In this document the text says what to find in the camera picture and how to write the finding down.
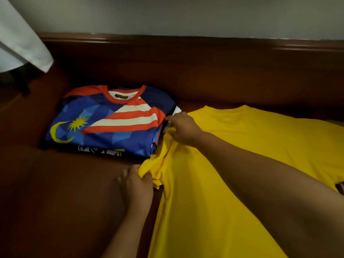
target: jersey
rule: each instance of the jersey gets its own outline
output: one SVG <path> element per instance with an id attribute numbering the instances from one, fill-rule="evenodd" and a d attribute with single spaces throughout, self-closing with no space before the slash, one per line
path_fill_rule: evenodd
<path id="1" fill-rule="evenodd" d="M 189 115 L 202 130 L 293 166 L 333 190 L 344 181 L 344 127 L 248 106 L 205 107 Z M 286 258 L 196 148 L 166 133 L 158 152 L 139 169 L 141 176 L 150 169 L 154 185 L 164 186 L 149 258 Z"/>
<path id="2" fill-rule="evenodd" d="M 154 151 L 165 117 L 175 102 L 163 91 L 143 85 L 139 89 L 104 85 L 70 91 L 46 140 L 149 157 Z"/>

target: yellow t-shirt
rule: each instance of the yellow t-shirt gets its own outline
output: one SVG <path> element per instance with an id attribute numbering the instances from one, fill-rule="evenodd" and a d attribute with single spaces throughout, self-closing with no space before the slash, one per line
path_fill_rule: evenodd
<path id="1" fill-rule="evenodd" d="M 344 128 L 242 106 L 191 112 L 202 130 L 243 149 L 291 165 L 336 190 L 344 181 Z M 164 185 L 149 257 L 286 257 L 258 219 L 195 148 L 164 136 L 146 160 L 154 185 Z"/>

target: crescent moon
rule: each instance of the crescent moon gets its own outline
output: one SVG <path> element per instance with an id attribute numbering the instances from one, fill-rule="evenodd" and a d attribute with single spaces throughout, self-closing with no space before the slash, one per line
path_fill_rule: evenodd
<path id="1" fill-rule="evenodd" d="M 68 144 L 72 141 L 72 139 L 75 137 L 73 136 L 72 138 L 68 139 L 68 140 L 62 140 L 56 137 L 56 130 L 58 129 L 59 125 L 62 125 L 64 123 L 67 123 L 69 121 L 62 121 L 62 122 L 58 122 L 55 125 L 53 125 L 50 129 L 50 136 L 51 138 L 56 142 L 56 143 L 63 143 L 63 144 Z"/>

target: white curtain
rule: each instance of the white curtain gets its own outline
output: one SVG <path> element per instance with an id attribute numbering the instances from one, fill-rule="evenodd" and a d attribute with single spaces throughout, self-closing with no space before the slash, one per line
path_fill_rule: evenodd
<path id="1" fill-rule="evenodd" d="M 8 0 L 0 0 L 0 73 L 30 62 L 44 72 L 53 57 Z"/>

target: hand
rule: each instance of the hand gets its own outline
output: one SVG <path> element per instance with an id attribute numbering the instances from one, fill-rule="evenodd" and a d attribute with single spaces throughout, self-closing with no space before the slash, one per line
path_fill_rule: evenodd
<path id="1" fill-rule="evenodd" d="M 148 171 L 143 178 L 138 175 L 140 165 L 132 165 L 123 170 L 118 183 L 127 208 L 127 215 L 139 216 L 146 219 L 153 199 L 153 178 Z"/>
<path id="2" fill-rule="evenodd" d="M 167 116 L 165 118 L 175 126 L 175 131 L 169 131 L 172 138 L 178 143 L 196 147 L 196 142 L 204 131 L 196 124 L 194 119 L 186 112 L 180 112 L 174 116 Z"/>

